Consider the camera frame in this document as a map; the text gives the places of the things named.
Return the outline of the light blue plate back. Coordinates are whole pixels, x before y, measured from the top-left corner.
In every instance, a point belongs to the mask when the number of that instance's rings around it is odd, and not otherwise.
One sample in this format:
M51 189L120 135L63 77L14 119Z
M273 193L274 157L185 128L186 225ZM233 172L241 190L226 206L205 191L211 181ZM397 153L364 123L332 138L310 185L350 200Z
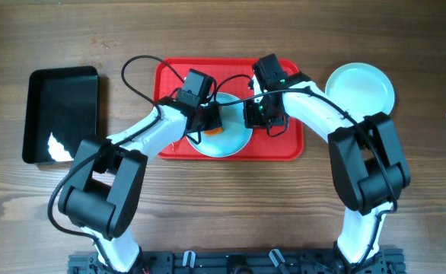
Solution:
M337 68L327 80L325 93L366 115L390 114L396 100L390 79L379 68L363 62Z

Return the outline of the light blue plate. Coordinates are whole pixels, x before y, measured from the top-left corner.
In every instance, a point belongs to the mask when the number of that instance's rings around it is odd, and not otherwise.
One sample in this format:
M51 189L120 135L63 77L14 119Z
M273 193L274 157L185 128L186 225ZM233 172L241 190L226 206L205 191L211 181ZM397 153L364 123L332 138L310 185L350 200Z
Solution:
M363 62L337 68L327 80L325 93L366 115L390 114L396 100L390 79L379 68Z
M216 100L211 99L209 101L209 103L217 103L221 108L220 116L224 132L212 136L201 132L202 141L199 145L194 145L189 141L197 151L209 157L223 158L239 152L250 141L253 130L246 128L244 125L243 104L222 106L223 103L236 100L238 98L232 94L220 93L216 96Z

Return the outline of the orange sponge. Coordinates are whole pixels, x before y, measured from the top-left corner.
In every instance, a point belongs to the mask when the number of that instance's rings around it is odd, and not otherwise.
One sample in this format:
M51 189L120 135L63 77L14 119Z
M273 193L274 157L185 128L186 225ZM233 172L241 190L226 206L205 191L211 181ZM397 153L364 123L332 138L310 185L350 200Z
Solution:
M212 135L219 135L219 134L221 134L223 132L224 132L223 128L222 127L218 127L218 128L215 128L215 129L206 130L203 133L205 135L212 136Z

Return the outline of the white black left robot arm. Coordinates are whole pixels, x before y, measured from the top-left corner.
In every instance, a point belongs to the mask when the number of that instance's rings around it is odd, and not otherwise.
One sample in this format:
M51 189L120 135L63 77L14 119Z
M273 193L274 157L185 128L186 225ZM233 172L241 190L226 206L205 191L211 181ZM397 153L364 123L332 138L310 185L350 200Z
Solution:
M208 105L213 77L191 69L175 96L126 131L81 142L67 175L55 188L48 218L59 231L92 240L96 250L69 258L70 273L147 273L142 249L129 228L148 162L190 132L217 125Z

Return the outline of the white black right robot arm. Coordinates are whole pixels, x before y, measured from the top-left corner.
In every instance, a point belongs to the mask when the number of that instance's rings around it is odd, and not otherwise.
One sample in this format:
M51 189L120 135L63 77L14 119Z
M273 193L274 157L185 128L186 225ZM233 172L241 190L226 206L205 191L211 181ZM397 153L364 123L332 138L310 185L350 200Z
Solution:
M288 128L297 119L328 144L333 185L346 207L335 243L340 272L356 273L374 264L383 220L411 176L392 119L367 116L323 93L304 73L288 74L276 55L253 65L254 95L244 100L247 128Z

